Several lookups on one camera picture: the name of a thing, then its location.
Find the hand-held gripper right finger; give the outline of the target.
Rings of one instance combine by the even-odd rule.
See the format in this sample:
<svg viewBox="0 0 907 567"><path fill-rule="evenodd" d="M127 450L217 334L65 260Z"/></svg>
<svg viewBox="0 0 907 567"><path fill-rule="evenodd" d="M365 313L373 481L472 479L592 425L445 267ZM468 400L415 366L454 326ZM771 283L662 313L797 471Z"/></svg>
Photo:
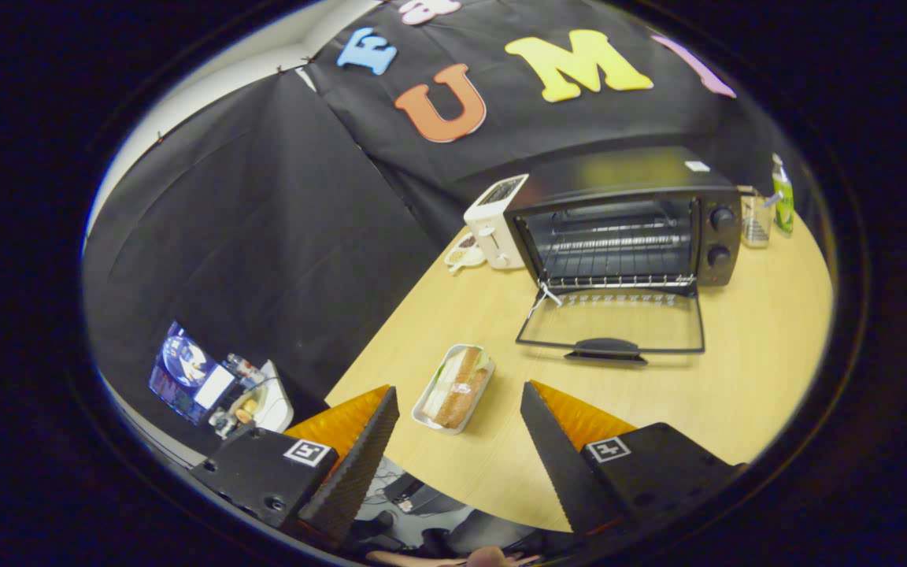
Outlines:
<svg viewBox="0 0 907 567"><path fill-rule="evenodd" d="M670 523L745 469L658 422L641 428L550 385L524 385L520 413L568 525L584 537Z"/></svg>

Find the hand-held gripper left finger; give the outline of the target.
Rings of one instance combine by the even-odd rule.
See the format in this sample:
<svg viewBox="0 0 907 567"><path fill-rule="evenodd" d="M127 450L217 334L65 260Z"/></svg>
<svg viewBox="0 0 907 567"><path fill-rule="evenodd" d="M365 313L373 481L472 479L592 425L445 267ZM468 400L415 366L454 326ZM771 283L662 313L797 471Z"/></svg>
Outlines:
<svg viewBox="0 0 907 567"><path fill-rule="evenodd" d="M396 388L382 385L283 433L248 424L191 476L252 519L337 549L399 416Z"/></svg>

